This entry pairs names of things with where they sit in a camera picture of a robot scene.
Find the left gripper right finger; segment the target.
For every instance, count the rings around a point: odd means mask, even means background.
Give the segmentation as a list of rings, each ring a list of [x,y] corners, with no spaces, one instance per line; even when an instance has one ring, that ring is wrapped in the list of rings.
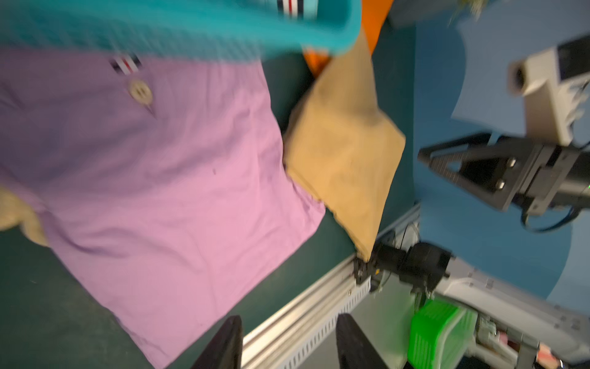
[[[338,316],[336,347],[340,369],[388,369],[350,314]]]

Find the purple pants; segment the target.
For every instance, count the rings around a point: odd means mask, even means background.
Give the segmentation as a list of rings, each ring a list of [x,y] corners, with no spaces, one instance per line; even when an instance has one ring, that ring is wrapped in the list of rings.
[[[1,183],[165,368],[318,229],[258,62],[1,52]]]

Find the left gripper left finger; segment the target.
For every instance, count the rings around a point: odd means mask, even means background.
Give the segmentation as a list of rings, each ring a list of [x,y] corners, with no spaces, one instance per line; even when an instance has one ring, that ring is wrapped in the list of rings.
[[[238,315],[230,316],[203,350],[191,369],[240,369],[244,330]]]

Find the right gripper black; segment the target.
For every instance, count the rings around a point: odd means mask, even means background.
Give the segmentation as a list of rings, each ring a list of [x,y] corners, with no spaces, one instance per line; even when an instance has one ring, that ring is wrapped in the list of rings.
[[[479,132],[420,149],[418,161],[481,202],[525,215],[589,209],[589,151]]]

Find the teal pants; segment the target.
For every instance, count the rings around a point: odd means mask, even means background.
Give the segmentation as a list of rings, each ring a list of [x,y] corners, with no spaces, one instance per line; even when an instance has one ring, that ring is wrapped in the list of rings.
[[[358,1],[4,1],[3,46],[250,61],[347,51]]]

